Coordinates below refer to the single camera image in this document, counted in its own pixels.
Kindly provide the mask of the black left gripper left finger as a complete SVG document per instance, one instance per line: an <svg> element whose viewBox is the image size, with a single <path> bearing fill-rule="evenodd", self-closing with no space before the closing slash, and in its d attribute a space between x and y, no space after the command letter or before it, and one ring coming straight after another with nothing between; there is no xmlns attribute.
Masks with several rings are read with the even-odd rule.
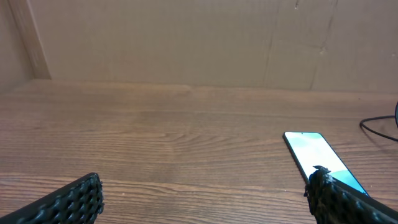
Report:
<svg viewBox="0 0 398 224"><path fill-rule="evenodd" d="M104 210L102 181L89 173L68 185L1 217L2 224L94 223Z"/></svg>

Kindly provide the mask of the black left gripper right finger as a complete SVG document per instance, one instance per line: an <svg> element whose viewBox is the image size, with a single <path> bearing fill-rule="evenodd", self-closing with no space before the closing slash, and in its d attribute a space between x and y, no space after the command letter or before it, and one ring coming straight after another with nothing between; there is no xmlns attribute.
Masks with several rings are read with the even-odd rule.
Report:
<svg viewBox="0 0 398 224"><path fill-rule="evenodd" d="M397 224L397 211L332 177L315 166L304 197L318 224Z"/></svg>

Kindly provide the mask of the blue Galaxy smartphone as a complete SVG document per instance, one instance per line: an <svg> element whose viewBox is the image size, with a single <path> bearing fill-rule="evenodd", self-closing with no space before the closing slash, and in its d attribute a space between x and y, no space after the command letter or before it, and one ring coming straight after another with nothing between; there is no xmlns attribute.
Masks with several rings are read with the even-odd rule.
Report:
<svg viewBox="0 0 398 224"><path fill-rule="evenodd" d="M322 166L335 179L369 196L322 134L286 131L282 137L306 184L315 166Z"/></svg>

